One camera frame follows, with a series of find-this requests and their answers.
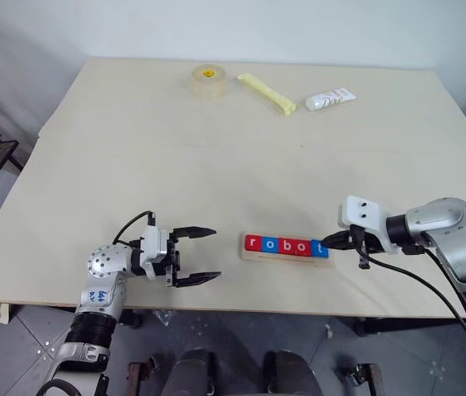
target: gray floor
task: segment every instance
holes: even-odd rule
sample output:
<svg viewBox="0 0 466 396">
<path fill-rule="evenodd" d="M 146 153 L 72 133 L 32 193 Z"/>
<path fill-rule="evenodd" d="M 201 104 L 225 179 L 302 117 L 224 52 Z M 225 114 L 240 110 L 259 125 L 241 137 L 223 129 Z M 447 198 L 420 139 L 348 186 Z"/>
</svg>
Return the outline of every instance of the gray floor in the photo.
<svg viewBox="0 0 466 396">
<path fill-rule="evenodd" d="M 7 326 L 0 325 L 0 396 L 35 394 L 72 316 L 26 306 Z M 256 392 L 264 353 L 285 349 L 310 362 L 327 396 L 369 394 L 366 387 L 343 386 L 334 374 L 339 362 L 352 359 L 379 364 L 388 396 L 466 395 L 466 336 L 458 326 L 357 337 L 338 318 L 189 311 L 176 311 L 167 326 L 145 311 L 140 329 L 116 329 L 109 395 L 124 395 L 128 363 L 151 355 L 158 357 L 161 370 L 143 383 L 141 394 L 159 395 L 169 367 L 195 347 L 218 354 L 228 394 Z"/>
</svg>

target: robotic arm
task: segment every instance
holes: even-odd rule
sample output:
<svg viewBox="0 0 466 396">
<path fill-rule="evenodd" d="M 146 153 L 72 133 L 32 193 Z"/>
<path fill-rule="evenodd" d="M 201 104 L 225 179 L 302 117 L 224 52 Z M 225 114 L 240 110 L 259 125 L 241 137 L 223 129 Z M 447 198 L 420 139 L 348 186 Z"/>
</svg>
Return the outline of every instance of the robotic arm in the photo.
<svg viewBox="0 0 466 396">
<path fill-rule="evenodd" d="M 122 232 L 136 219 L 148 215 L 148 225 L 140 239 L 120 241 Z M 179 238 L 202 238 L 213 229 L 186 227 L 171 233 L 158 229 L 153 212 L 144 212 L 119 232 L 111 245 L 95 250 L 87 259 L 87 282 L 64 344 L 59 348 L 46 383 L 37 396 L 59 394 L 105 396 L 108 378 L 102 374 L 110 357 L 111 335 L 126 301 L 129 277 L 167 278 L 167 286 L 201 285 L 220 272 L 200 272 L 179 279 Z"/>
<path fill-rule="evenodd" d="M 442 198 L 392 216 L 378 204 L 348 196 L 339 210 L 341 231 L 322 244 L 334 249 L 357 249 L 360 267 L 370 268 L 369 253 L 422 254 L 436 248 L 443 272 L 466 302 L 466 202 Z"/>
</svg>

